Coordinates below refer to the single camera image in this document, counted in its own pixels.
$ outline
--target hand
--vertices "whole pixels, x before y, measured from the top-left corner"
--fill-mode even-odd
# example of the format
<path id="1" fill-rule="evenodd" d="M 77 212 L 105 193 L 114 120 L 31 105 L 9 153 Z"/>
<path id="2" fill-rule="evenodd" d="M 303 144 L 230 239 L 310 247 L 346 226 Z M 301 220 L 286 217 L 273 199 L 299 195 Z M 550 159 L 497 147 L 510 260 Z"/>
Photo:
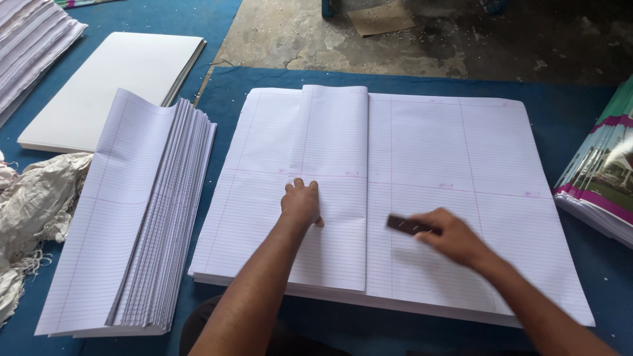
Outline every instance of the hand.
<path id="1" fill-rule="evenodd" d="M 415 214 L 411 219 L 440 228 L 441 236 L 433 232 L 418 232 L 414 237 L 460 265 L 477 270 L 481 264 L 499 258 L 464 221 L 444 208 Z"/>
<path id="2" fill-rule="evenodd" d="M 291 216 L 292 220 L 309 226 L 314 223 L 323 227 L 325 222 L 321 218 L 321 210 L 318 204 L 318 183 L 311 181 L 309 186 L 303 184 L 303 179 L 295 178 L 294 187 L 291 183 L 285 184 L 285 195 L 281 199 L 282 215 Z"/>

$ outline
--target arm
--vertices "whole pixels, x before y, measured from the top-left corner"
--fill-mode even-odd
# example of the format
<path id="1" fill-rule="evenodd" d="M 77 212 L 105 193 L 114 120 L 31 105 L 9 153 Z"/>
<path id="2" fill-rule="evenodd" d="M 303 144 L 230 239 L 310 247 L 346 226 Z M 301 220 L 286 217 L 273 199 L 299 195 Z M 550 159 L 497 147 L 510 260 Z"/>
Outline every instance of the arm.
<path id="1" fill-rule="evenodd" d="M 543 355 L 617 355 L 488 248 L 463 221 L 445 209 L 439 208 L 411 218 L 442 229 L 441 236 L 433 232 L 419 232 L 415 238 L 486 278 L 501 293 L 523 324 L 527 336 Z"/>
<path id="2" fill-rule="evenodd" d="M 286 184 L 277 224 L 227 288 L 190 356 L 265 354 L 301 241 L 312 223 L 323 226 L 317 182 L 294 184 Z"/>

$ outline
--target person's left hand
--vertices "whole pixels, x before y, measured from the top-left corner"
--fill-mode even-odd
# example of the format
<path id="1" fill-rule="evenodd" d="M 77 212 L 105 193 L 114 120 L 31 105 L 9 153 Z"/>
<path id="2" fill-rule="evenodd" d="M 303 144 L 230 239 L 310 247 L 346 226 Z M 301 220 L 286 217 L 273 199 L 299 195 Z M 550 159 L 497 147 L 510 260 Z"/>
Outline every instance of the person's left hand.
<path id="1" fill-rule="evenodd" d="M 298 177 L 294 179 L 294 187 L 291 183 L 286 183 L 285 195 L 281 199 L 281 212 L 282 215 L 291 216 L 307 226 L 314 223 L 323 227 L 325 223 L 319 209 L 317 181 L 311 181 L 307 187 L 303 184 L 303 179 Z"/>

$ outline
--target brown cardboard piece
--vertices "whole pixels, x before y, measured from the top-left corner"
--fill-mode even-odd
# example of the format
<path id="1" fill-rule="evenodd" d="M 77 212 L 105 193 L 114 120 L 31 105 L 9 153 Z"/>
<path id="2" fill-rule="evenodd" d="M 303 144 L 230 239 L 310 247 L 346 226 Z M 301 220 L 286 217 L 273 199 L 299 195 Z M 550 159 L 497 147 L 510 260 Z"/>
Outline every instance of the brown cardboard piece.
<path id="1" fill-rule="evenodd" d="M 358 34 L 363 37 L 415 27 L 401 0 L 375 8 L 350 11 L 348 15 Z"/>

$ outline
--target cracked concrete floor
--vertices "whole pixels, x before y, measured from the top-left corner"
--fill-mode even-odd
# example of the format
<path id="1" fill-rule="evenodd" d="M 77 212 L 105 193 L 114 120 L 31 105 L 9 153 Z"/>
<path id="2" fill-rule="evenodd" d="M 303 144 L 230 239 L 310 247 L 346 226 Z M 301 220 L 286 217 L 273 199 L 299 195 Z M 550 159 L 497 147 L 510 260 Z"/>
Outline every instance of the cracked concrete floor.
<path id="1" fill-rule="evenodd" d="M 241 65 L 590 85 L 633 72 L 630 0 L 511 0 L 503 16 L 489 16 L 480 1 L 405 0 L 416 27 L 363 38 L 347 12 L 388 0 L 342 0 L 330 19 L 320 0 L 242 0 L 210 71 Z"/>

